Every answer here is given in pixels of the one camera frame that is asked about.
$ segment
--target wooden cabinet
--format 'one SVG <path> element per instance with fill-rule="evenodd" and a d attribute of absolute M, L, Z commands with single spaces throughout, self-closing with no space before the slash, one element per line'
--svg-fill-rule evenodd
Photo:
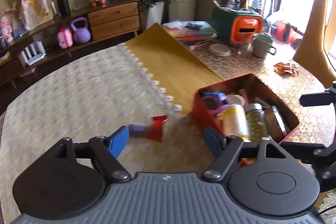
<path fill-rule="evenodd" d="M 90 13 L 88 14 L 88 19 L 91 27 L 93 27 L 113 20 L 136 16 L 138 14 L 138 3 L 132 2 Z"/>
<path fill-rule="evenodd" d="M 74 18 L 87 16 L 92 32 L 92 40 L 84 44 L 74 43 L 70 48 L 61 49 L 58 47 L 50 48 L 46 50 L 46 57 L 42 60 L 34 63 L 31 66 L 25 66 L 25 63 L 20 62 L 20 52 L 24 50 L 30 43 L 34 42 L 33 35 L 39 33 L 54 25 L 64 24 L 64 22 L 70 22 Z M 68 54 L 71 56 L 71 52 L 92 45 L 99 41 L 116 37 L 128 32 L 135 32 L 140 30 L 140 15 L 138 2 L 136 0 L 112 0 L 106 3 L 105 7 L 85 7 L 72 11 L 70 15 L 56 17 L 53 20 L 45 22 L 34 30 L 31 30 L 21 37 L 15 38 L 11 45 L 4 49 L 0 49 L 1 53 L 9 51 L 13 54 L 13 57 L 5 64 L 0 66 L 0 84 L 11 80 L 13 85 L 13 79 L 27 71 L 35 68 L 43 63 L 49 62 L 59 56 Z"/>
<path fill-rule="evenodd" d="M 8 61 L 0 66 L 0 82 L 10 75 L 16 75 L 16 73 L 21 70 L 23 70 L 23 66 L 18 58 Z"/>
<path fill-rule="evenodd" d="M 140 29 L 138 2 L 95 11 L 88 19 L 94 40 Z"/>
<path fill-rule="evenodd" d="M 104 24 L 100 24 L 91 27 L 92 35 L 94 40 L 98 40 L 104 37 L 109 37 L 112 35 L 118 35 L 120 33 L 125 33 L 129 30 L 139 29 L 140 19 L 139 16 L 126 17 Z"/>

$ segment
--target doll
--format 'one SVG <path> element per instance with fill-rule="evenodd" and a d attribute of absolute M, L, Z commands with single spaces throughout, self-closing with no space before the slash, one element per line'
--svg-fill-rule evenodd
<path fill-rule="evenodd" d="M 12 27 L 8 24 L 8 16 L 2 15 L 0 17 L 0 28 L 1 28 L 1 35 L 4 37 L 6 43 L 10 43 L 13 40 Z"/>

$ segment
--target white pot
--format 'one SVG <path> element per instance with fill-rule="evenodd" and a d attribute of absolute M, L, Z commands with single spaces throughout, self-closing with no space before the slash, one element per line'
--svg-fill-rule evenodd
<path fill-rule="evenodd" d="M 155 23 L 161 24 L 163 9 L 165 7 L 165 3 L 163 1 L 155 3 L 151 8 L 148 9 L 148 17 L 146 23 L 146 29 Z"/>

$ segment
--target table mat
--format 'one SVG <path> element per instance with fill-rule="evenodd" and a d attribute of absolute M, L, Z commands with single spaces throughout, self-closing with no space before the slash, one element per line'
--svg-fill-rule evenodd
<path fill-rule="evenodd" d="M 183 106 L 182 114 L 192 110 L 197 89 L 223 80 L 157 23 L 125 45 L 174 97 L 174 104 Z"/>

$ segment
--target purple toy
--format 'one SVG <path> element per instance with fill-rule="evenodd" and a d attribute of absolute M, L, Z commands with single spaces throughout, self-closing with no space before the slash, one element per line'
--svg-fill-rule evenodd
<path fill-rule="evenodd" d="M 84 21 L 85 26 L 82 28 L 76 28 L 75 23 L 78 21 Z M 71 22 L 70 27 L 73 29 L 73 39 L 75 40 L 75 42 L 79 44 L 83 44 L 83 43 L 88 42 L 91 39 L 91 33 L 89 29 L 87 28 L 88 23 L 85 17 L 78 17 L 74 19 Z"/>
<path fill-rule="evenodd" d="M 219 113 L 226 109 L 229 104 L 226 95 L 223 92 L 209 92 L 204 94 L 202 99 L 208 106 L 209 113 L 214 116 L 219 115 Z"/>

